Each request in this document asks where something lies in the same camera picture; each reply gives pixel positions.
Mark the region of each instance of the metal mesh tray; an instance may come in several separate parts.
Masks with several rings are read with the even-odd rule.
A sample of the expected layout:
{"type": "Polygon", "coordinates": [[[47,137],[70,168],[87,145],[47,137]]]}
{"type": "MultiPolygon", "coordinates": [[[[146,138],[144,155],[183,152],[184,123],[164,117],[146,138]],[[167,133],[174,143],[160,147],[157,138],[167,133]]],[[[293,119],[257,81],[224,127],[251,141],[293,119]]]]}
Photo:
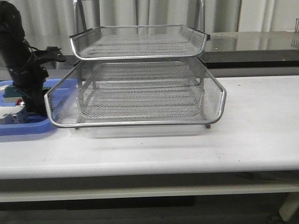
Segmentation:
{"type": "Polygon", "coordinates": [[[80,60],[196,56],[207,35],[183,25],[97,27],[71,37],[80,60]]]}
{"type": "Polygon", "coordinates": [[[225,96],[196,57],[127,59],[80,62],[45,102],[58,127],[211,124],[225,96]]]}

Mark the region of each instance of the blue tray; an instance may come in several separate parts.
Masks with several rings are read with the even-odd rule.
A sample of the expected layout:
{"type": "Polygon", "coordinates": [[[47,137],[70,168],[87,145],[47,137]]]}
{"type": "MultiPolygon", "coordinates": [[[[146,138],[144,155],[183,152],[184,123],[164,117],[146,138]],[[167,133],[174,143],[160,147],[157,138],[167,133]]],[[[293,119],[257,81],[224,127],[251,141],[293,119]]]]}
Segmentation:
{"type": "MultiPolygon", "coordinates": [[[[44,86],[53,87],[60,79],[46,80],[44,86]]],[[[0,86],[12,85],[13,81],[2,81],[0,86]]],[[[0,92],[0,106],[14,106],[15,103],[5,103],[3,93],[0,92]]],[[[29,116],[26,124],[0,125],[0,135],[19,135],[43,133],[55,128],[48,118],[42,116],[29,116]]]]}

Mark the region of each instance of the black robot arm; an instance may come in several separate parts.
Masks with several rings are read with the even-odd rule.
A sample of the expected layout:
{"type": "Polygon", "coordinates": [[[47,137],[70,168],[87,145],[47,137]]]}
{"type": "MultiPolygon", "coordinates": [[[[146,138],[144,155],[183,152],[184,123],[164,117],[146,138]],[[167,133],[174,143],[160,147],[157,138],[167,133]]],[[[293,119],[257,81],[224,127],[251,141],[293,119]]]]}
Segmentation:
{"type": "Polygon", "coordinates": [[[0,1],[0,54],[15,89],[30,99],[36,113],[46,116],[43,83],[49,75],[40,65],[64,62],[65,57],[57,47],[33,51],[24,37],[20,12],[13,4],[0,1]]]}

